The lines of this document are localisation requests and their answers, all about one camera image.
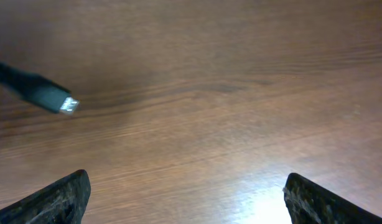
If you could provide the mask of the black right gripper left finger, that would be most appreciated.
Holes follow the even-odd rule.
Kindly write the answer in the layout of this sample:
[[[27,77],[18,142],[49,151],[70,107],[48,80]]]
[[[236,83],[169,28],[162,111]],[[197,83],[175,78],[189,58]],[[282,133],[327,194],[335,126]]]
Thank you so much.
[[[0,209],[0,224],[81,224],[90,195],[89,176],[80,169]]]

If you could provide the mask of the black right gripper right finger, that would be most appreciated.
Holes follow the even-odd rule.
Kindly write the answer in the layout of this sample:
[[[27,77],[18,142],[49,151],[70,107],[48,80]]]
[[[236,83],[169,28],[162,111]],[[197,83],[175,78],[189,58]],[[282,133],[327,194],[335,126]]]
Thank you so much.
[[[382,224],[382,218],[298,173],[283,188],[292,224]]]

